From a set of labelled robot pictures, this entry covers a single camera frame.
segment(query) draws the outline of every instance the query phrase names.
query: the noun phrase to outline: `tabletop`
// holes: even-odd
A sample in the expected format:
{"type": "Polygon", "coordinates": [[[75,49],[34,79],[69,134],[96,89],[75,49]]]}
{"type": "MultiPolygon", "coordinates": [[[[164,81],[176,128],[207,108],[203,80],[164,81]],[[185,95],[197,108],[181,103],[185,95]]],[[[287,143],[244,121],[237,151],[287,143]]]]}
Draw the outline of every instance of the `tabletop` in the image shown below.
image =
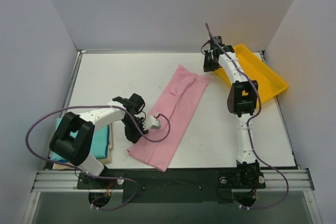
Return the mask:
{"type": "MultiPolygon", "coordinates": [[[[129,98],[137,93],[145,100],[147,113],[178,65],[183,65],[190,72],[211,76],[212,81],[169,168],[236,167],[235,118],[226,106],[229,87],[215,73],[203,72],[203,58],[201,53],[83,54],[70,105],[103,105],[114,97],[129,98]]],[[[108,168],[152,168],[128,155],[132,143],[125,138],[121,121],[113,123],[112,131],[108,168]]],[[[296,165],[274,99],[265,103],[254,119],[253,134],[256,152],[263,160],[276,167],[296,165]]]]}

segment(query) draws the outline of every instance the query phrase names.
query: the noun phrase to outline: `yellow container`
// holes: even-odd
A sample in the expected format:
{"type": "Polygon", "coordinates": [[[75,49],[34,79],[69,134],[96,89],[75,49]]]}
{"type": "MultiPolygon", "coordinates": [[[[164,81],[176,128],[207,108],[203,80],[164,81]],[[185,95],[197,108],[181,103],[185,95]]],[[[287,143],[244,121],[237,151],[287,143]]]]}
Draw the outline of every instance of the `yellow container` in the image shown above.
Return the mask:
{"type": "MultiPolygon", "coordinates": [[[[239,64],[244,72],[251,80],[257,80],[258,92],[262,104],[288,88],[288,84],[257,56],[255,56],[255,54],[252,53],[245,45],[240,44],[234,49],[239,60],[239,64]]],[[[223,68],[216,70],[216,73],[225,81],[226,84],[231,86],[230,80],[223,68]]]]}

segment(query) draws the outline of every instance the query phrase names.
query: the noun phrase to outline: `screw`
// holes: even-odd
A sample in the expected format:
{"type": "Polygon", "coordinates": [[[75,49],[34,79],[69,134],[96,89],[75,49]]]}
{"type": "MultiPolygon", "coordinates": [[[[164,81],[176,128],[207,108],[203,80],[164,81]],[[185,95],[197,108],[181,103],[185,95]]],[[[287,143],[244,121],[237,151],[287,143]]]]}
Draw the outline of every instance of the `screw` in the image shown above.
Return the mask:
{"type": "Polygon", "coordinates": [[[117,179],[117,184],[118,184],[118,185],[122,185],[122,184],[124,184],[124,180],[123,180],[123,179],[117,179]]]}
{"type": "Polygon", "coordinates": [[[259,176],[259,183],[260,183],[260,184],[265,183],[265,179],[264,179],[264,177],[259,176]]]}
{"type": "Polygon", "coordinates": [[[227,180],[225,177],[220,177],[219,182],[223,185],[223,184],[226,184],[227,180]]]}

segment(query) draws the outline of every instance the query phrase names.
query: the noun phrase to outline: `folded pink towel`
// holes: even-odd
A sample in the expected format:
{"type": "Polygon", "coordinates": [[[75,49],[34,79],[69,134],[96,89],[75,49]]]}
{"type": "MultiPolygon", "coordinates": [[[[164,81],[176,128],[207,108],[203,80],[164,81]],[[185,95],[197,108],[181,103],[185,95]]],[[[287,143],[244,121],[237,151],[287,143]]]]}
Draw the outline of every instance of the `folded pink towel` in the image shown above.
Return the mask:
{"type": "MultiPolygon", "coordinates": [[[[128,153],[135,159],[165,172],[210,81],[210,77],[191,73],[179,65],[149,113],[162,113],[169,118],[169,136],[159,143],[151,143],[142,137],[128,149],[128,153]]],[[[161,128],[150,130],[146,135],[148,138],[158,140],[167,133],[167,122],[160,121],[161,128]]]]}

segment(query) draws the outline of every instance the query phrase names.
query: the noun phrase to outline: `folded teal towel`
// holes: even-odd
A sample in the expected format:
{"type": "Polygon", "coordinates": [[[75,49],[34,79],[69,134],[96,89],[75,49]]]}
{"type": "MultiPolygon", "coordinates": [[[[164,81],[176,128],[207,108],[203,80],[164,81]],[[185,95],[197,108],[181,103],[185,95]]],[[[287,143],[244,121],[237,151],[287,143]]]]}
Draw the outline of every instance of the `folded teal towel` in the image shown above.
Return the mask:
{"type": "MultiPolygon", "coordinates": [[[[58,118],[56,122],[56,128],[58,127],[59,123],[61,122],[62,118],[58,118]]],[[[77,132],[71,132],[71,136],[76,137],[77,132]]],[[[93,134],[92,144],[90,153],[98,159],[103,159],[107,157],[107,151],[109,149],[109,127],[103,127],[99,131],[93,134]]],[[[56,153],[53,153],[51,160],[53,161],[60,161],[66,163],[67,161],[63,159],[56,153]]]]}

